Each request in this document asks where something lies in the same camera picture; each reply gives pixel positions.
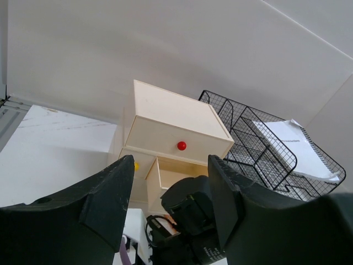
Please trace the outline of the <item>white instruction booklet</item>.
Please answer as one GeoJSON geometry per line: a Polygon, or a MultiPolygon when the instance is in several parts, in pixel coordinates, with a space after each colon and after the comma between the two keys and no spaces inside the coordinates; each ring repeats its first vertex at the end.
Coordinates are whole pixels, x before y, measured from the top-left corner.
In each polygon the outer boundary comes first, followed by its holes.
{"type": "Polygon", "coordinates": [[[306,130],[295,120],[253,123],[290,167],[294,168],[294,173],[319,181],[340,181],[340,171],[328,165],[306,130]]]}

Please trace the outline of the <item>drawer red knob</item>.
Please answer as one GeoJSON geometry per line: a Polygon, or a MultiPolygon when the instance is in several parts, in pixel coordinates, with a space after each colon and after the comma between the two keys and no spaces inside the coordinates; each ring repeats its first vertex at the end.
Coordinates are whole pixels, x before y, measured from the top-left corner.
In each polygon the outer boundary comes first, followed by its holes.
{"type": "Polygon", "coordinates": [[[207,164],[209,155],[225,157],[230,139],[180,128],[159,121],[135,117],[126,146],[198,164],[207,164]]]}

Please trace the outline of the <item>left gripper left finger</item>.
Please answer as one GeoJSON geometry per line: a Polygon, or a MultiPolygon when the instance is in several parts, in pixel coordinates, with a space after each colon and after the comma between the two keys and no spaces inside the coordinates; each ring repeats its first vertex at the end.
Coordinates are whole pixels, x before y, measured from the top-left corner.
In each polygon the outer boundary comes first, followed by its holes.
{"type": "Polygon", "coordinates": [[[1,208],[2,264],[112,264],[119,251],[135,164],[126,155],[31,204],[1,208]]]}

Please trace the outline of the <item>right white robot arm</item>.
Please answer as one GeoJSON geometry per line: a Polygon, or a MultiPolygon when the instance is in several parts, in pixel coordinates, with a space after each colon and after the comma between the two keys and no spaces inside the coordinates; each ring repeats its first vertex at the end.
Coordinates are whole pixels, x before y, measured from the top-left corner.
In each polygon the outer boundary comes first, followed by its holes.
{"type": "Polygon", "coordinates": [[[161,197],[162,207],[171,216],[171,234],[160,220],[147,217],[146,238],[152,248],[153,264],[213,264],[226,257],[216,228],[208,176],[184,178],[161,197]]]}

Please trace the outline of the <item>small drawer yellow knob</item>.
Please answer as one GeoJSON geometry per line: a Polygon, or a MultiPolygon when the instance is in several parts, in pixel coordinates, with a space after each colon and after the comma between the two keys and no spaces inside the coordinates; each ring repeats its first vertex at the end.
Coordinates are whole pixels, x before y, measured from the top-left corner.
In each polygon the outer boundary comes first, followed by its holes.
{"type": "Polygon", "coordinates": [[[123,148],[119,154],[119,158],[125,155],[133,156],[135,162],[135,178],[146,179],[156,157],[148,153],[123,148]]]}

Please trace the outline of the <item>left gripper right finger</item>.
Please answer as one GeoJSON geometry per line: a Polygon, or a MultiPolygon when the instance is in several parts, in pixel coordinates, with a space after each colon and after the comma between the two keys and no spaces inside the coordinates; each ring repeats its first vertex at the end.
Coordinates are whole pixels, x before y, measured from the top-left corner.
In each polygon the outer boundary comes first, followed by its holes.
{"type": "Polygon", "coordinates": [[[208,157],[221,249],[228,264],[351,264],[352,194],[286,197],[208,157]]]}

